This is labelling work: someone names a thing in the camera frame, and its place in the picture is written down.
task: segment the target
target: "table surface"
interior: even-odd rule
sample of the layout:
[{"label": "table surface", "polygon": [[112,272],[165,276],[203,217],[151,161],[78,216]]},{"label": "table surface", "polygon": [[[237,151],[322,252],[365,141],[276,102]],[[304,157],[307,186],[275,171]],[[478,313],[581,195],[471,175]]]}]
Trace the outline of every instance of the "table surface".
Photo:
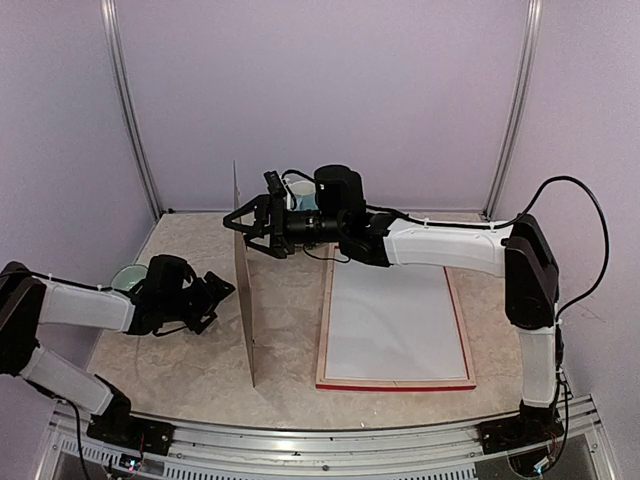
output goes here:
[{"label": "table surface", "polygon": [[[235,284],[233,233],[223,214],[167,214],[138,262],[160,253],[185,258]],[[475,215],[433,218],[477,220]],[[452,270],[466,322],[473,391],[319,391],[315,371],[325,262],[302,253],[276,260],[248,252],[254,299],[256,387],[251,384],[237,295],[217,308],[202,335],[156,338],[103,332],[89,364],[139,412],[227,425],[351,429],[426,425],[515,410],[522,366],[518,336],[504,315],[504,281]]]}]

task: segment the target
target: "red border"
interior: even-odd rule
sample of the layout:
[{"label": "red border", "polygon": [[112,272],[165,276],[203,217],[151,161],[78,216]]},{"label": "red border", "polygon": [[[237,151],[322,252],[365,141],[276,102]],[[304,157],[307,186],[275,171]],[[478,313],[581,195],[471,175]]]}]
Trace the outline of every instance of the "red border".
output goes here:
[{"label": "red border", "polygon": [[[456,308],[456,301],[453,298],[453,291],[451,290],[451,281],[449,280],[449,273],[447,269],[443,267],[444,278],[447,280],[447,288],[449,289],[449,297],[451,298],[451,306],[453,307],[453,315],[456,318],[456,327],[458,327],[458,338],[460,339],[460,346],[462,347],[462,358],[464,359],[464,368],[467,372],[467,380],[469,377],[469,363],[467,362],[467,354],[464,348],[464,342],[462,340],[462,331],[460,330],[460,318],[458,317],[458,309]],[[375,387],[375,386],[357,386],[357,385],[331,385],[316,382],[317,390],[342,390],[349,392],[455,392],[455,391],[469,391],[475,390],[477,385],[465,385],[465,386],[451,386],[451,387]]]},{"label": "red border", "polygon": [[350,392],[455,392],[475,390],[476,385],[459,387],[358,387],[355,385],[325,385],[316,383],[316,390],[343,390]]}]

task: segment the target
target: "white robotic arm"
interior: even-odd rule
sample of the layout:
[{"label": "white robotic arm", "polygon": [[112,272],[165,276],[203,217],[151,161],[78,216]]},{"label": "white robotic arm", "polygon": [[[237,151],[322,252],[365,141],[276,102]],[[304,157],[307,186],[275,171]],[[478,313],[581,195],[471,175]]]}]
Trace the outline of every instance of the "white robotic arm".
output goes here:
[{"label": "white robotic arm", "polygon": [[0,273],[0,374],[21,377],[89,412],[93,422],[87,434],[93,438],[135,449],[145,438],[147,451],[164,454],[173,427],[131,416],[131,402],[122,392],[41,346],[38,325],[161,336],[163,324],[181,321],[199,334],[234,290],[211,272],[198,278],[184,259],[170,255],[154,257],[146,278],[128,292],[56,279],[10,262]]},{"label": "white robotic arm", "polygon": [[[268,194],[227,215],[248,247],[276,258],[296,246],[337,242],[343,255],[379,267],[425,264],[466,268],[505,278],[505,312],[522,349],[523,395],[513,421],[481,426],[485,452],[518,448],[562,434],[557,422],[557,372],[562,341],[556,316],[558,266],[535,218],[508,223],[418,220],[365,203],[360,175],[340,165],[314,173],[317,210],[294,211],[291,192],[267,172]],[[253,225],[237,220],[253,214]],[[268,245],[256,238],[269,237]]]}]

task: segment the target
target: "aluminum frame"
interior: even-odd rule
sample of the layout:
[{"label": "aluminum frame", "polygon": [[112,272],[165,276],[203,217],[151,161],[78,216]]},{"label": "aluminum frame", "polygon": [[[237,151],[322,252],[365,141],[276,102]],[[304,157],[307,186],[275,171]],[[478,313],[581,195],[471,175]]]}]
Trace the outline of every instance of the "aluminum frame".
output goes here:
[{"label": "aluminum frame", "polygon": [[538,45],[538,37],[540,34],[540,24],[542,22],[542,0],[529,0],[529,9],[527,11],[527,21],[524,33],[524,42],[522,44],[522,53],[520,55],[520,65],[518,67],[518,76],[516,80],[516,89],[513,94],[511,110],[509,112],[509,120],[507,122],[507,130],[502,145],[500,147],[500,157],[498,158],[498,167],[493,178],[489,197],[484,206],[483,216],[488,220],[494,220],[500,195],[504,188],[507,178],[509,165],[513,158],[513,151],[522,114],[524,112],[527,93],[529,91],[529,82],[531,72],[533,71],[533,62],[535,59],[536,48]]},{"label": "aluminum frame", "polygon": [[149,209],[157,222],[162,216],[162,204],[158,191],[153,181],[153,175],[147,156],[142,146],[140,138],[140,130],[138,128],[138,120],[133,108],[131,91],[127,80],[127,70],[125,67],[124,54],[122,51],[122,42],[120,41],[120,30],[118,28],[118,14],[116,11],[115,0],[101,0],[102,21],[104,23],[105,35],[107,37],[107,45],[109,47],[109,55],[111,58],[111,67],[116,82],[118,98],[122,108],[125,126],[131,142],[136,167],[142,182],[144,194],[149,204]]},{"label": "aluminum frame", "polygon": [[[598,478],[615,480],[613,457],[590,396],[573,398],[569,437],[585,435]],[[559,409],[564,418],[564,409]],[[301,477],[357,479],[417,478],[431,473],[464,471],[477,462],[504,457],[484,455],[477,425],[509,414],[432,426],[379,430],[302,431],[233,427],[152,415],[176,426],[167,457],[147,454],[145,477],[157,479]],[[83,415],[83,430],[88,415]],[[136,452],[83,436],[87,461],[107,463],[109,456]],[[535,448],[509,452],[511,455]],[[77,456],[73,411],[56,407],[42,442],[35,478],[51,480],[61,452]]]}]

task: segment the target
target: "lavender wall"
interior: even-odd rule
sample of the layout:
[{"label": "lavender wall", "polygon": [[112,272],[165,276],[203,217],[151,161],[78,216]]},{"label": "lavender wall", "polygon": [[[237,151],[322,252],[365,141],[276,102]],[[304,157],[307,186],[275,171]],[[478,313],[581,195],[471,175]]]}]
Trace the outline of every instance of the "lavender wall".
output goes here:
[{"label": "lavender wall", "polygon": [[[600,199],[611,228],[602,287],[566,316],[567,368],[592,393],[622,469],[640,467],[640,3],[545,2],[531,90],[499,211],[510,217],[546,177],[573,174]],[[535,215],[558,257],[562,299],[598,273],[595,211],[575,187],[553,186]]]},{"label": "lavender wall", "polygon": [[367,199],[481,210],[527,1],[118,2],[165,207],[230,208],[262,173],[346,163]]},{"label": "lavender wall", "polygon": [[[0,3],[0,266],[108,282],[152,227],[97,1]],[[83,364],[96,332],[41,342]],[[29,478],[52,403],[0,377],[0,478]]]}]

